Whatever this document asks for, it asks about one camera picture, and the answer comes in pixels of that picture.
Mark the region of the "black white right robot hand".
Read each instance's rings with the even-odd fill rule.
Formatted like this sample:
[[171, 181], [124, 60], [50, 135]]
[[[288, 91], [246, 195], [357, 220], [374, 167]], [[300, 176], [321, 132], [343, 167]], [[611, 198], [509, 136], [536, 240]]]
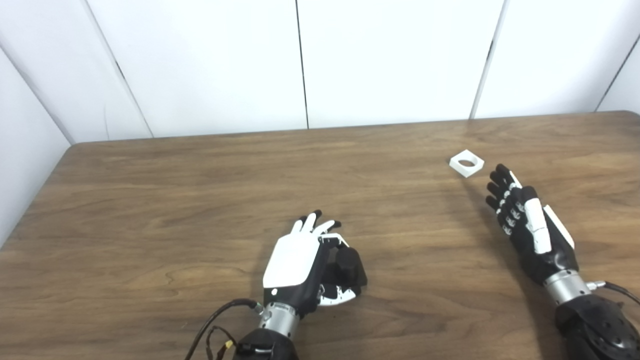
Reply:
[[542, 205], [535, 188], [521, 185], [502, 163], [489, 177], [486, 203], [509, 237], [525, 274], [535, 284], [543, 285], [558, 272], [578, 272], [573, 239], [567, 237], [562, 222]]

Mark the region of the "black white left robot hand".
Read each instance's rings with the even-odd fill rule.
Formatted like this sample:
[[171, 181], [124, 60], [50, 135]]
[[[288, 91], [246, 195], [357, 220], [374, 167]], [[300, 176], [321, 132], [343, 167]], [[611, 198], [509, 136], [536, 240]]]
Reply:
[[276, 241], [262, 278], [265, 305], [288, 306], [304, 319], [356, 299], [368, 285], [361, 255], [338, 232], [342, 223], [318, 223], [321, 216], [314, 210], [298, 218]]

